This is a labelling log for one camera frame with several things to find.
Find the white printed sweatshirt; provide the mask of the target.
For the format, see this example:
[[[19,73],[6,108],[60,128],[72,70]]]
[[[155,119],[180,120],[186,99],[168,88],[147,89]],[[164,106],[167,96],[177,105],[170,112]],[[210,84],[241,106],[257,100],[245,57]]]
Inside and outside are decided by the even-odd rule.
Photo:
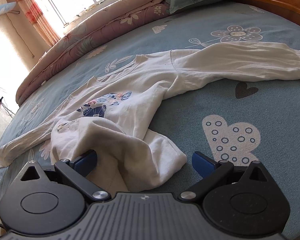
[[[91,78],[41,125],[2,146],[0,169],[49,141],[52,163],[95,150],[98,163],[88,178],[111,193],[159,187],[187,157],[149,129],[153,116],[163,100],[220,79],[298,80],[300,50],[284,43],[226,42],[138,55],[110,74]]]

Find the blue patterned bed sheet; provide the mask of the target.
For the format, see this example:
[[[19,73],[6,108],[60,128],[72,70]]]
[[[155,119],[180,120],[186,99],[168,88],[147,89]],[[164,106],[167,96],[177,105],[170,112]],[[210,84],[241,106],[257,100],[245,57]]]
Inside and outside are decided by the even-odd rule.
[[[93,50],[52,77],[18,109],[0,146],[37,127],[74,90],[130,63],[136,55],[171,49],[202,49],[228,38],[280,42],[300,50],[300,26],[265,10],[241,3],[197,7],[154,21]],[[219,80],[162,102],[150,129],[170,138],[188,158],[195,151],[211,156],[202,120],[210,115],[228,125],[252,124],[260,142],[252,153],[276,179],[290,203],[284,230],[300,236],[300,80],[246,83]]]

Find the pink floral folded quilt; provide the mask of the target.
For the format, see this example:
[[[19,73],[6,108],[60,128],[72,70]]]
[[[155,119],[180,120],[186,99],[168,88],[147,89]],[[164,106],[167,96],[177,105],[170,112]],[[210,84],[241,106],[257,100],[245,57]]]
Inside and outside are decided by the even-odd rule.
[[[16,103],[22,105],[44,81],[86,53],[168,15],[165,0],[118,0],[100,9],[67,32],[39,59],[19,86]]]

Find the pink striped curtain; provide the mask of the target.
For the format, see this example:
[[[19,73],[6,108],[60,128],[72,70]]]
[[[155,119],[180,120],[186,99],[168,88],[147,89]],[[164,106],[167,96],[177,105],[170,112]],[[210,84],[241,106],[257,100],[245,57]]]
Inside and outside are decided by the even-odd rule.
[[[35,28],[41,38],[47,43],[48,46],[52,47],[55,45],[60,36],[55,32],[53,27],[45,17],[41,7],[38,5],[38,0],[15,0],[19,5],[20,9]]]

